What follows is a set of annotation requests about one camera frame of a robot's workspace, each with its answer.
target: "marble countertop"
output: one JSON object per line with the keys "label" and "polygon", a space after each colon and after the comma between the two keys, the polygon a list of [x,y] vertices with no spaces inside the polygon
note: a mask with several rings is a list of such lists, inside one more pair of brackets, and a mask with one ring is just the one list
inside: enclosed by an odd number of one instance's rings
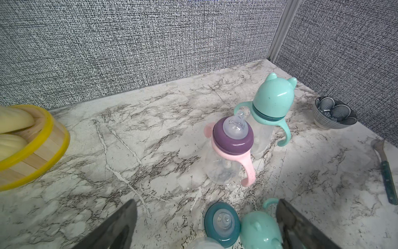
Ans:
{"label": "marble countertop", "polygon": [[[290,77],[254,61],[51,110],[70,146],[34,182],[0,192],[0,248],[70,248],[131,198],[139,213],[131,248],[184,248],[204,236],[211,203],[227,202],[242,217],[270,197],[289,201],[342,248],[395,248],[398,208],[370,145],[378,136],[359,123],[318,128],[317,94],[301,83],[287,115],[292,140],[278,147],[283,131],[274,129],[270,148],[253,158],[256,183],[207,178],[205,124],[252,100],[270,72]],[[385,149],[398,186],[398,149]]]}

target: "bamboo steamer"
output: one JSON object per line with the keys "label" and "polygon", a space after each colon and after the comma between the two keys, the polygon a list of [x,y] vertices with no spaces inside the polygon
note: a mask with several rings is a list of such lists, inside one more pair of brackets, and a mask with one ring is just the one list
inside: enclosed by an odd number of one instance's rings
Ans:
{"label": "bamboo steamer", "polygon": [[19,187],[44,174],[64,155],[70,135],[45,109],[34,105],[10,106],[28,112],[35,120],[31,127],[10,132],[28,144],[0,161],[0,191]]}

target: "gray textured wall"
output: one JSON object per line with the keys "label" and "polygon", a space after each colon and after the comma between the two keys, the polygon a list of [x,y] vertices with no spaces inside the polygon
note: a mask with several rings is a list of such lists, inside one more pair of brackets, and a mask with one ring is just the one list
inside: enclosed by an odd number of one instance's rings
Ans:
{"label": "gray textured wall", "polygon": [[398,146],[398,1],[302,0],[275,64]]}
{"label": "gray textured wall", "polygon": [[285,3],[2,1],[0,104],[50,109],[264,59]]}

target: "spoon handle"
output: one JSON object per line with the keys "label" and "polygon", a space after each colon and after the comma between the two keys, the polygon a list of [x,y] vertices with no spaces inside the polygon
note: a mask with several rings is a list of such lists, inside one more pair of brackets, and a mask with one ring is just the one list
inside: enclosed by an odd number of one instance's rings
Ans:
{"label": "spoon handle", "polygon": [[384,187],[386,188],[388,202],[392,205],[398,205],[397,193],[395,192],[394,181],[392,179],[388,161],[382,161],[380,168],[381,175],[383,176]]}

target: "ceramic bowl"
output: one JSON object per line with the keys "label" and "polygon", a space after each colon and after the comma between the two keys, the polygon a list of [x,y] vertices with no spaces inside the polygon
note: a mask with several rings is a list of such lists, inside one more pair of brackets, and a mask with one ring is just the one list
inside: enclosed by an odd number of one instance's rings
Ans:
{"label": "ceramic bowl", "polygon": [[343,129],[358,120],[349,106],[331,97],[316,98],[313,109],[314,122],[322,129]]}

